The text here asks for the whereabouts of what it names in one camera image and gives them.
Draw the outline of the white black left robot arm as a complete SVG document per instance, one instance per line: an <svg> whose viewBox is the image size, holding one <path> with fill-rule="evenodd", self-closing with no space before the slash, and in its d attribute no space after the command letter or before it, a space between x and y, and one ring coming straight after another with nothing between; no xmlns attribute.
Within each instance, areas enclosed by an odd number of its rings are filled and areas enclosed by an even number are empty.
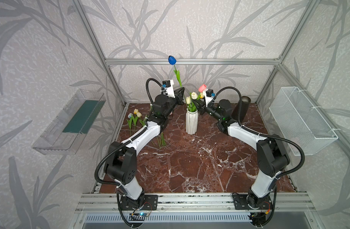
<svg viewBox="0 0 350 229"><path fill-rule="evenodd" d="M111 143L108 155L95 170L98 183L116 185L117 190L131 200L142 199L144 191L136 179L137 156L153 138L165 130L170 114L177 105L183 105L184 91L185 88L180 87L174 91L174 97L158 95L144 127L122 142Z"/></svg>

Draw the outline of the white ribbed ceramic vase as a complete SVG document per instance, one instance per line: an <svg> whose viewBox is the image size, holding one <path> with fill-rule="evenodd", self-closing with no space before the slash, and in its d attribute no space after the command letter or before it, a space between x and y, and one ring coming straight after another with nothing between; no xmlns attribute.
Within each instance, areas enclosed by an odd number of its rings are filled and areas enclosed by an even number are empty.
<svg viewBox="0 0 350 229"><path fill-rule="evenodd" d="M198 111L190 112L187 110L186 112L186 132L187 134L193 135L197 131L198 125Z"/></svg>

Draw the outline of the black cylindrical vase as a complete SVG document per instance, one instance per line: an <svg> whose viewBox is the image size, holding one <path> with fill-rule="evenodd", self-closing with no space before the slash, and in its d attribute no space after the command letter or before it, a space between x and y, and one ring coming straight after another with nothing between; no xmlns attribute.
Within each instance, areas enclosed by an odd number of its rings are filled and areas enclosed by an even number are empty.
<svg viewBox="0 0 350 229"><path fill-rule="evenodd" d="M248 96L242 96L241 100L238 101L235 109L233 110L231 117L234 120L240 121L241 123L243 123L250 103L251 103L251 99Z"/></svg>

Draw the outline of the tulip bouquet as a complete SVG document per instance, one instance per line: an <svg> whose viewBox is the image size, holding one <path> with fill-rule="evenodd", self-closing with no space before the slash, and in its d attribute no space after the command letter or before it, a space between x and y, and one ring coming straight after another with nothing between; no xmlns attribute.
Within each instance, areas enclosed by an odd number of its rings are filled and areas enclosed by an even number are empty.
<svg viewBox="0 0 350 229"><path fill-rule="evenodd" d="M167 143L166 143L165 137L164 137L164 133L161 133L161 134L158 135L156 138L157 138L157 142L158 142L159 148L162 148L162 147L166 147L166 146L167 146Z"/></svg>

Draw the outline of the pink tulip flower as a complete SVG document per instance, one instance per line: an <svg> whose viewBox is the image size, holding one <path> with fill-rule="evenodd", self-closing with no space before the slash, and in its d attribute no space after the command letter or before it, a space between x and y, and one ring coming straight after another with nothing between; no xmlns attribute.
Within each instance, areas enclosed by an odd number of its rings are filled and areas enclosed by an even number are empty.
<svg viewBox="0 0 350 229"><path fill-rule="evenodd" d="M207 90L207 86L205 84L201 85L198 89L200 93L205 93L206 90Z"/></svg>

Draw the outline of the white cream tulip flower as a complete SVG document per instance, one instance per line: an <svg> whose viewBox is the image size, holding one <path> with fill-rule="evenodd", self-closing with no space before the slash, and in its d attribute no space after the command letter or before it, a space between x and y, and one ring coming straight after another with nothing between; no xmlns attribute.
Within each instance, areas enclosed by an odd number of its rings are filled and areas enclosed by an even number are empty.
<svg viewBox="0 0 350 229"><path fill-rule="evenodd" d="M189 112L193 112L193 106L192 106L192 98L190 96L188 96L186 99L186 104L187 104L187 110Z"/></svg>

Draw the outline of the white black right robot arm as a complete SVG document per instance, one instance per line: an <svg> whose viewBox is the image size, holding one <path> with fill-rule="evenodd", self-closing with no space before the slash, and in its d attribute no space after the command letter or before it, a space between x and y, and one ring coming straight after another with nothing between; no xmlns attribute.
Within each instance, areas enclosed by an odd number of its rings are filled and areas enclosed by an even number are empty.
<svg viewBox="0 0 350 229"><path fill-rule="evenodd" d="M235 197L235 202L245 202L248 208L259 209L269 200L270 193L276 191L277 181L284 176L284 169L290 163L283 144L286 140L278 135L266 135L246 128L239 119L244 110L242 101L237 104L237 115L233 115L231 103L225 99L216 106L204 99L192 102L201 114L207 113L217 120L217 127L222 133L246 143L256 151L259 167L257 178L248 194Z"/></svg>

